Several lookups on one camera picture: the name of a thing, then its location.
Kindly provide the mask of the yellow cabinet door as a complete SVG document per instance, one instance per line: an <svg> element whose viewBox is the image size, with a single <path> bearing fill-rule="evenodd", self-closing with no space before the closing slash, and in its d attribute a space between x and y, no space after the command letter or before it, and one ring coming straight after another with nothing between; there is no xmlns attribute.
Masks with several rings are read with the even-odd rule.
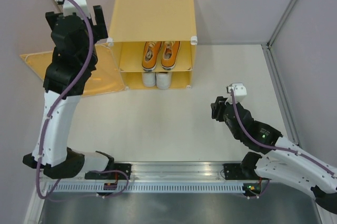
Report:
<svg viewBox="0 0 337 224"><path fill-rule="evenodd" d="M86 82L83 96L89 97L124 90L125 85L119 69L121 43L95 45L98 63L96 70ZM22 54L21 60L43 80L47 66L52 61L52 52Z"/></svg>

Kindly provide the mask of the orange canvas sneaker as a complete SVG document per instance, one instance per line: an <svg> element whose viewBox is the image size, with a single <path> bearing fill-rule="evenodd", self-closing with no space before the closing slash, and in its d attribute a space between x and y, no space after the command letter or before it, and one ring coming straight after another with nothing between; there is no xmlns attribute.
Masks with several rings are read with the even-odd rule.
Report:
<svg viewBox="0 0 337 224"><path fill-rule="evenodd" d="M157 56L161 47L161 41L152 41L145 43L142 59L142 68L145 72L151 72L155 69Z"/></svg>
<svg viewBox="0 0 337 224"><path fill-rule="evenodd" d="M161 65L164 70L172 70L175 67L177 55L180 51L180 41L165 41Z"/></svg>

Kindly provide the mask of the yellow plastic shoe cabinet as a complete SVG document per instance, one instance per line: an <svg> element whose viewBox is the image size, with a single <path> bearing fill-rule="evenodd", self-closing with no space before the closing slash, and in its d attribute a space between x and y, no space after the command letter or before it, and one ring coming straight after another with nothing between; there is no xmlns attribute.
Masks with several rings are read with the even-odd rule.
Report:
<svg viewBox="0 0 337 224"><path fill-rule="evenodd" d="M115 0L107 41L122 44L119 69L127 89L151 89L142 81L146 42L180 41L175 67L164 70L159 51L151 72L172 72L170 88L188 89L198 43L194 0Z"/></svg>

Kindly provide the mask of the white sneaker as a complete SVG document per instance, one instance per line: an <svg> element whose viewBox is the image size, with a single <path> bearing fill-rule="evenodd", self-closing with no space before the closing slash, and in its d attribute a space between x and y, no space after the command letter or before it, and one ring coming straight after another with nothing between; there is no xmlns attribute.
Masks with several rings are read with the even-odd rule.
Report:
<svg viewBox="0 0 337 224"><path fill-rule="evenodd" d="M142 81L145 87L154 87L156 86L156 73L154 72L143 72Z"/></svg>
<svg viewBox="0 0 337 224"><path fill-rule="evenodd" d="M158 89L166 90L171 86L172 72L157 72L156 86Z"/></svg>

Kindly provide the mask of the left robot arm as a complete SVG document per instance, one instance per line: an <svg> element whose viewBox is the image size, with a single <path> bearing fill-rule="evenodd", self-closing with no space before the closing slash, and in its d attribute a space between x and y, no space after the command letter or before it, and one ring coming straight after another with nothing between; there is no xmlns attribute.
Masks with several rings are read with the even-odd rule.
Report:
<svg viewBox="0 0 337 224"><path fill-rule="evenodd" d="M88 18L90 33L78 14L45 14L55 47L43 82L45 103L40 137L34 151L23 157L23 164L42 169L52 179L74 178L82 172L86 179L110 179L115 174L112 156L101 151L85 154L67 145L74 111L98 62L95 45L90 41L107 38L102 7L94 6L94 13L95 25Z"/></svg>

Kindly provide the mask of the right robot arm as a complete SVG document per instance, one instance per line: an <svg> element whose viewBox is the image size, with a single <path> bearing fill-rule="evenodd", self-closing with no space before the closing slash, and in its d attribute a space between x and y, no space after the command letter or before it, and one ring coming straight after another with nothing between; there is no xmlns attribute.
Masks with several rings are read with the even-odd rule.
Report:
<svg viewBox="0 0 337 224"><path fill-rule="evenodd" d="M245 179L280 182L336 213L336 168L308 154L272 126L255 120L240 103L233 105L219 96L211 103L211 117L224 122L234 139L249 149L240 163Z"/></svg>

